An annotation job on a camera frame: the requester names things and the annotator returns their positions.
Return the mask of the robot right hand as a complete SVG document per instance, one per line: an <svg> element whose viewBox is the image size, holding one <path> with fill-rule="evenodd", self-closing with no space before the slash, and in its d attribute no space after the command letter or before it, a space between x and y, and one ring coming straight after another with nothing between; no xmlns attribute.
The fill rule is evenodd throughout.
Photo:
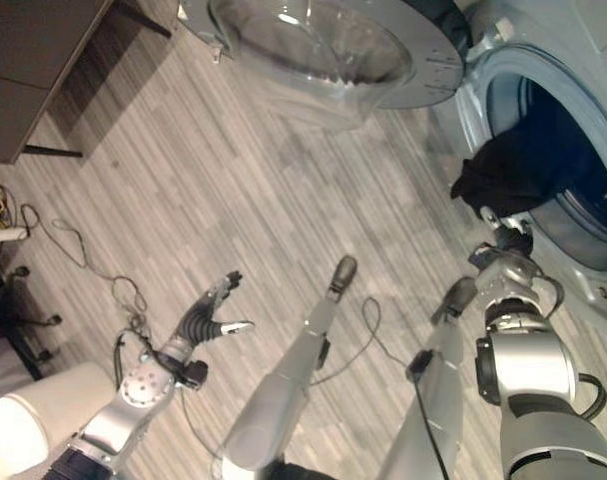
<svg viewBox="0 0 607 480"><path fill-rule="evenodd" d="M492 230L496 247L502 251L512 251L529 257L533 251L533 237L529 230L520 230L504 224L488 206L480 209L482 220Z"/></svg>

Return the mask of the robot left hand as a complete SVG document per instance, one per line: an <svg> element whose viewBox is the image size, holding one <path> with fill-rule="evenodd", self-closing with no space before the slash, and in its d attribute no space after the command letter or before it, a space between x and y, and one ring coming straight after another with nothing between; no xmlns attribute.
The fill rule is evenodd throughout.
<svg viewBox="0 0 607 480"><path fill-rule="evenodd" d="M194 349L205 342L220 337L239 335L255 328L249 320L218 322L214 320L216 311L222 306L231 292L240 286L243 275L232 271L210 286L196 302L184 313L162 351L170 345L182 348L185 353L178 356L182 361L193 353Z"/></svg>

